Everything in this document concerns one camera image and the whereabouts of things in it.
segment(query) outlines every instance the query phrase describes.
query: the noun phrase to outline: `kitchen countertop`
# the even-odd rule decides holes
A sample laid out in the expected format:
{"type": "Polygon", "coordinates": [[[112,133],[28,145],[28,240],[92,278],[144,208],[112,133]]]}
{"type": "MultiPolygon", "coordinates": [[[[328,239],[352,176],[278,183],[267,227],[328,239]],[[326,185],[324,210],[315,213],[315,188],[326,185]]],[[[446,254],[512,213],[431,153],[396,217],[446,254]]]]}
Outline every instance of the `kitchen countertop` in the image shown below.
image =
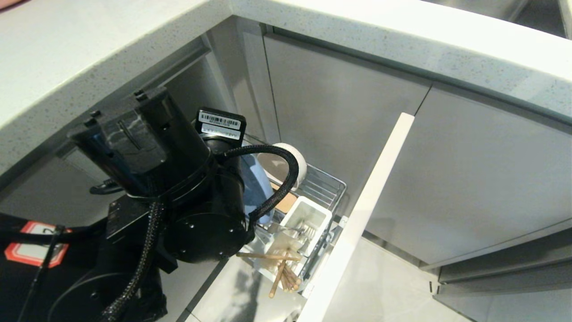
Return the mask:
{"type": "Polygon", "coordinates": [[[0,175],[232,14],[572,117],[572,41],[419,0],[30,0],[0,13],[0,175]]]}

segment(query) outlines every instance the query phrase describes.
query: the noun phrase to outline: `floor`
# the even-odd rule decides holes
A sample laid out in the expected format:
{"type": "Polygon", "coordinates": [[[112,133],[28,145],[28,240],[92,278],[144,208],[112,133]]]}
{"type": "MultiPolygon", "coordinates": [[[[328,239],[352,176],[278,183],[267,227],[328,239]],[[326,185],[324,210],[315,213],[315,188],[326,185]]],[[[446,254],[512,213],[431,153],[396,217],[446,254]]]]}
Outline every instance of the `floor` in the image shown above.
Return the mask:
{"type": "MultiPolygon", "coordinates": [[[[429,281],[435,280],[362,238],[324,321],[469,322],[431,297],[429,281]]],[[[284,292],[269,299],[271,286],[271,281],[233,257],[186,322],[295,321],[305,300],[284,292]]]]}

